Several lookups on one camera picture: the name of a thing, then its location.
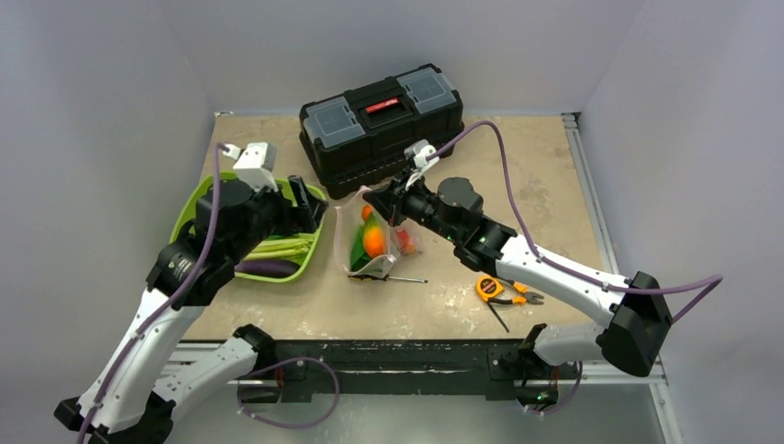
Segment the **orange green mango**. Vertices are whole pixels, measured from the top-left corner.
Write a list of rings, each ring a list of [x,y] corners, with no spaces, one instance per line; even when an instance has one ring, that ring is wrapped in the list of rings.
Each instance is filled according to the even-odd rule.
[[[386,231],[377,224],[366,224],[362,230],[363,246],[373,258],[386,253]]]

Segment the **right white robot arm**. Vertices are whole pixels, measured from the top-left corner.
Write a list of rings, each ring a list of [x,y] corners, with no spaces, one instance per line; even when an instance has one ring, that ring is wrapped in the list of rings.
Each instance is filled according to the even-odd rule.
[[[514,228],[484,214],[484,199],[465,178],[430,191],[394,178],[363,200],[390,226],[412,221],[453,244],[472,271],[532,286],[591,318],[573,330],[545,326],[519,352],[521,369],[541,376],[557,364],[603,359],[631,376],[648,376],[673,324],[659,282],[638,272],[613,275],[531,246]]]

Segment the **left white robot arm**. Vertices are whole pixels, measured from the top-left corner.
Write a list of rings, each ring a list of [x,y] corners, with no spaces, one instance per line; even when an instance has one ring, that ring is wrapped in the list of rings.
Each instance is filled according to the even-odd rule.
[[[327,204],[298,176],[252,187],[216,175],[158,254],[123,339],[92,385],[55,408],[55,419],[89,443],[162,443],[195,403],[238,376],[281,373],[276,341],[238,327],[211,354],[162,376],[172,352],[251,251],[269,237],[314,233]]]

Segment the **clear zip top bag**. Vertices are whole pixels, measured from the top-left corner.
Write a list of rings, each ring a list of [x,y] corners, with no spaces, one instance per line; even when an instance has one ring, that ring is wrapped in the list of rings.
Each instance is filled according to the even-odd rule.
[[[362,186],[336,208],[333,257],[349,278],[389,280],[399,261],[423,251],[418,229],[410,221],[391,226],[365,200],[371,189]]]

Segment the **green leafy vegetable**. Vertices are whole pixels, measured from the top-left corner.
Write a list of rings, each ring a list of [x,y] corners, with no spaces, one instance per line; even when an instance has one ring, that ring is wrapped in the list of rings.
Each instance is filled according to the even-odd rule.
[[[358,272],[366,267],[371,260],[372,257],[363,246],[362,237],[356,238],[349,252],[349,271]]]

